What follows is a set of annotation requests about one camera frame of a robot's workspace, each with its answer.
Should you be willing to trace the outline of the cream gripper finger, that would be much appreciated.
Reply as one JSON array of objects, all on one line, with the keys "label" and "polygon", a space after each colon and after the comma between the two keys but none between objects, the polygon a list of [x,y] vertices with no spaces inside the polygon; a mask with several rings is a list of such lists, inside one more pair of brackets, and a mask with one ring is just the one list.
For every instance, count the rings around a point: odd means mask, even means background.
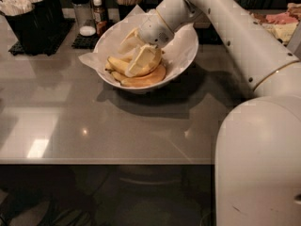
[{"label": "cream gripper finger", "polygon": [[128,77],[143,76],[152,72],[161,62],[162,51],[154,45],[137,45],[125,71]]},{"label": "cream gripper finger", "polygon": [[139,29],[136,27],[120,43],[118,52],[125,55],[145,44],[146,43],[140,38]]}]

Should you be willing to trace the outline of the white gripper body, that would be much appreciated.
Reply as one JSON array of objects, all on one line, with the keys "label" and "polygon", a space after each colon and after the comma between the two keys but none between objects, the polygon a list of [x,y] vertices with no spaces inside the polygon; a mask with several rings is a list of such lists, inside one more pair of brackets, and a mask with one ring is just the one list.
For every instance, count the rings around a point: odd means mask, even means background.
[{"label": "white gripper body", "polygon": [[177,30],[194,22],[200,14],[201,10],[188,0],[163,0],[139,26],[139,37],[163,48],[174,39]]}]

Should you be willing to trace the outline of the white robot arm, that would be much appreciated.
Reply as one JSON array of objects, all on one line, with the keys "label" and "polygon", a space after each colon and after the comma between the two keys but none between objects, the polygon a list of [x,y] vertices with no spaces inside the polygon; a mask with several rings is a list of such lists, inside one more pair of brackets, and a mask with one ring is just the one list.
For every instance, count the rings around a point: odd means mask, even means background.
[{"label": "white robot arm", "polygon": [[234,0],[163,0],[121,44],[167,45],[208,17],[253,93],[224,119],[215,146],[217,226],[301,226],[301,61]]}]

